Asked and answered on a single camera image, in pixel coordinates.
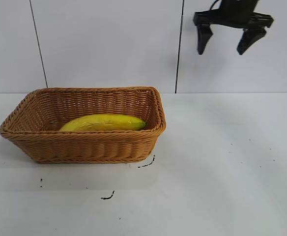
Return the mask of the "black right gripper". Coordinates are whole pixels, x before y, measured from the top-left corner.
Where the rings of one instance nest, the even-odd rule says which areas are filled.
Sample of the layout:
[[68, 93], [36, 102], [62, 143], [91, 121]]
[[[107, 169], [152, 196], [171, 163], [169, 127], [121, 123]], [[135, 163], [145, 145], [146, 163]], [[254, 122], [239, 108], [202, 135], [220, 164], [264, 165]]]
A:
[[265, 37], [264, 27], [271, 27], [274, 19], [271, 15], [255, 12], [258, 0], [221, 0], [218, 8], [213, 6], [207, 11], [195, 12], [193, 22], [197, 26], [197, 52], [204, 53], [206, 45], [213, 35], [210, 25], [222, 25], [244, 29], [237, 46], [237, 52], [243, 55], [255, 42]]

